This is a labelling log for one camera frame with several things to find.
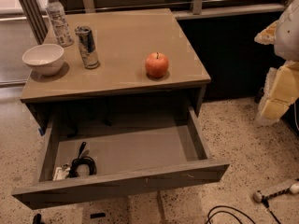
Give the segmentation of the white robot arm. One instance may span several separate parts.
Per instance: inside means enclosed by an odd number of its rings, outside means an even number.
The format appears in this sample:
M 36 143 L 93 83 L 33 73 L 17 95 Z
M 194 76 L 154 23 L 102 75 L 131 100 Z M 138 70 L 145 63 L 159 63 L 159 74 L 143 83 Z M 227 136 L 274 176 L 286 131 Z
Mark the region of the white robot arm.
M 254 37 L 262 45 L 273 45 L 285 63 L 271 67 L 266 75 L 256 121 L 261 125 L 278 122 L 299 98 L 299 0 L 293 0 L 277 21 Z

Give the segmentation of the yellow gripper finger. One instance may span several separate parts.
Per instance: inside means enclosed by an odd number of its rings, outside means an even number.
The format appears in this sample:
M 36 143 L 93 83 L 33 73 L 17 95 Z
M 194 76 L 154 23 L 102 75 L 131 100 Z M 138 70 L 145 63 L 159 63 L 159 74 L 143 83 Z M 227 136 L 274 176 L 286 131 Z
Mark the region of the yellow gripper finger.
M 275 42 L 277 24 L 277 21 L 273 21 L 254 37 L 254 41 L 262 45 L 273 45 Z
M 266 75 L 263 97 L 256 121 L 274 124 L 299 98 L 299 62 L 286 61 L 280 68 L 271 67 Z

